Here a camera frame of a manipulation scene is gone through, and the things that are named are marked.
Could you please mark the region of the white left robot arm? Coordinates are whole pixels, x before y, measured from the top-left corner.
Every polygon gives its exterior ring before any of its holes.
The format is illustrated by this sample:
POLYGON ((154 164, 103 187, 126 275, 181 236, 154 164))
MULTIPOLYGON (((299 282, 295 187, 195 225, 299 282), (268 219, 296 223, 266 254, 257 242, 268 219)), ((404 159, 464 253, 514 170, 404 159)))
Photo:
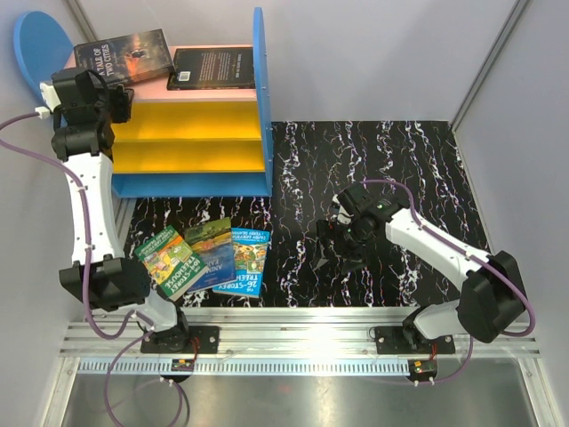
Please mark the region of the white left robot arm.
POLYGON ((110 86, 87 68, 65 68, 41 84, 53 114, 52 149, 68 179, 75 243, 70 267, 60 270, 62 287, 84 306, 84 316, 101 338, 94 310, 127 309, 127 319, 145 335, 147 353, 181 353, 194 341, 181 309, 152 289, 144 266, 125 256, 114 219, 111 148, 114 123, 131 117, 133 91, 110 86))

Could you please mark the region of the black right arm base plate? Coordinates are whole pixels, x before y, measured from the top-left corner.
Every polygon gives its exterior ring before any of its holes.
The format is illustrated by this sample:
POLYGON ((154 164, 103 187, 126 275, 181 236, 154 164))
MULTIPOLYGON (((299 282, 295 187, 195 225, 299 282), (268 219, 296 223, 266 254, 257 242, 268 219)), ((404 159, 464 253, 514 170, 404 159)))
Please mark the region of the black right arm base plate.
POLYGON ((452 355, 454 340, 450 335, 437 339, 424 338, 418 332, 403 326, 374 326, 371 329, 377 353, 381 355, 452 355))

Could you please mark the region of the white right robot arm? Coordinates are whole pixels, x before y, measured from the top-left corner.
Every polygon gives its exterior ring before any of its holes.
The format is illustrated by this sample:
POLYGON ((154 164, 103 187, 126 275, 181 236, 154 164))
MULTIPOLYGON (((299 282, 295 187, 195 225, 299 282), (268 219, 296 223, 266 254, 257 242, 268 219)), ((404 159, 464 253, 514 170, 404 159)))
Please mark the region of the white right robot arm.
POLYGON ((314 268, 336 260, 343 273, 361 270, 373 260, 372 246, 387 241, 422 259, 458 290, 458 299, 420 307, 399 327, 406 349, 422 353, 448 335, 468 334, 483 343, 508 334, 523 313, 525 332, 535 327, 517 260, 490 254, 435 227, 421 217, 407 187, 390 197, 373 195, 367 182, 354 183, 333 197, 332 215, 317 221, 314 268))

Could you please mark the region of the dark Three Days To See book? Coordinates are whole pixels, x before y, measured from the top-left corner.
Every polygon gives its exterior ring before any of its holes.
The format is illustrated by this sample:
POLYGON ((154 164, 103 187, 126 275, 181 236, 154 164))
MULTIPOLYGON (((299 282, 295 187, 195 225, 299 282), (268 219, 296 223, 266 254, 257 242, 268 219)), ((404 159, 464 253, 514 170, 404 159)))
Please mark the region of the dark Three Days To See book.
POLYGON ((252 47, 178 48, 169 91, 254 89, 252 47))

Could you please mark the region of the green 104-Storey Treehouse book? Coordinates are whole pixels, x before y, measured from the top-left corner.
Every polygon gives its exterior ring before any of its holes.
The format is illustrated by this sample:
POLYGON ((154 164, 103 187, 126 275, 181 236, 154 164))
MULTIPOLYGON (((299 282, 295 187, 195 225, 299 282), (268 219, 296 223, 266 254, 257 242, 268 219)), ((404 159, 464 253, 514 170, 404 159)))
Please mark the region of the green 104-Storey Treehouse book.
POLYGON ((149 275, 172 302, 177 302, 209 268, 173 226, 135 249, 149 275))

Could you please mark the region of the blue 26-Storey Treehouse book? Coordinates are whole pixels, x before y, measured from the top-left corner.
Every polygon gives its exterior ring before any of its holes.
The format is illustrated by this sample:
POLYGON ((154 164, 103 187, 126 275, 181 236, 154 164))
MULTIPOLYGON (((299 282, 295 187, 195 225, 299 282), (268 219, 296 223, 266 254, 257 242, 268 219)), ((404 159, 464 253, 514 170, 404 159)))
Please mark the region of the blue 26-Storey Treehouse book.
POLYGON ((216 294, 258 299, 271 234, 265 230, 232 229, 236 279, 215 286, 216 294))

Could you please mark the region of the dark Tale Of Two Cities book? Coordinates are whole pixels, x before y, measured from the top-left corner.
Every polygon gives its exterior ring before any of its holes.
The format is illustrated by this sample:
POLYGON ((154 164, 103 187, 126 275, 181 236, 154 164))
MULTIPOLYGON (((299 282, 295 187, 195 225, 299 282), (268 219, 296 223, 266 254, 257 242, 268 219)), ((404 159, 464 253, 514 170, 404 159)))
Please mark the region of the dark Tale Of Two Cities book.
POLYGON ((168 76, 174 66, 162 29, 101 39, 74 47, 75 63, 108 85, 130 85, 168 76))

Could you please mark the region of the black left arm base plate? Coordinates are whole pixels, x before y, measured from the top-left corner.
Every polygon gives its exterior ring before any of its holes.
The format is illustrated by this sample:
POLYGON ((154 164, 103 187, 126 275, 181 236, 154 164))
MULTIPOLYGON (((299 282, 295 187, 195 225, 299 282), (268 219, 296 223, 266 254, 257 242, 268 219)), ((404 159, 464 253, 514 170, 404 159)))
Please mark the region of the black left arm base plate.
POLYGON ((152 334, 140 346, 143 354, 199 354, 218 353, 220 328, 218 326, 189 326, 188 330, 172 328, 152 334))

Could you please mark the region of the blue Animal Farm book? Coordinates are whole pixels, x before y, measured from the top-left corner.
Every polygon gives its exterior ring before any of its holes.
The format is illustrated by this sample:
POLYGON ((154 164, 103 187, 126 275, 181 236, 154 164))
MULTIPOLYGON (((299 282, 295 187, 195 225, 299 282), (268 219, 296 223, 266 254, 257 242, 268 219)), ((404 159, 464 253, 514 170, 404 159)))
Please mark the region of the blue Animal Farm book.
POLYGON ((223 218, 205 222, 184 231, 192 251, 206 264, 208 271, 188 290, 190 293, 236 280, 231 220, 223 218))

